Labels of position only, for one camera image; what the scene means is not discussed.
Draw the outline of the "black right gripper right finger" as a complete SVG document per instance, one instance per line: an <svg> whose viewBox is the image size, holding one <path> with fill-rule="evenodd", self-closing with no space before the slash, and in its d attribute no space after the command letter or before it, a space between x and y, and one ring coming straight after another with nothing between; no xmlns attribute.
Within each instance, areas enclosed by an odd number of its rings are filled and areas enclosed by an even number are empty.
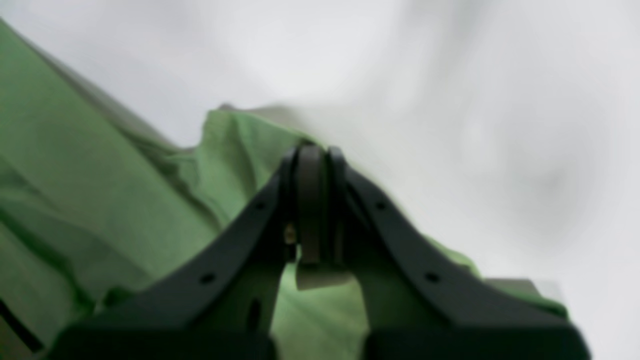
<svg viewBox="0 0 640 360"><path fill-rule="evenodd" d="M361 285L370 326L364 360L589 360L565 315L485 284L423 239L393 201L327 150L332 215L344 264Z"/></svg>

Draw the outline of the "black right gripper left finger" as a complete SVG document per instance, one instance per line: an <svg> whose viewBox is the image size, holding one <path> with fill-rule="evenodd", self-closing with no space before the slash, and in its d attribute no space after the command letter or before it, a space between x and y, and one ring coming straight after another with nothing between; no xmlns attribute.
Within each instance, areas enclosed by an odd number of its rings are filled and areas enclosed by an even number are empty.
<svg viewBox="0 0 640 360"><path fill-rule="evenodd" d="M199 255L149 289L65 330L50 360L274 360L269 330L286 264L327 261L327 155L289 150Z"/></svg>

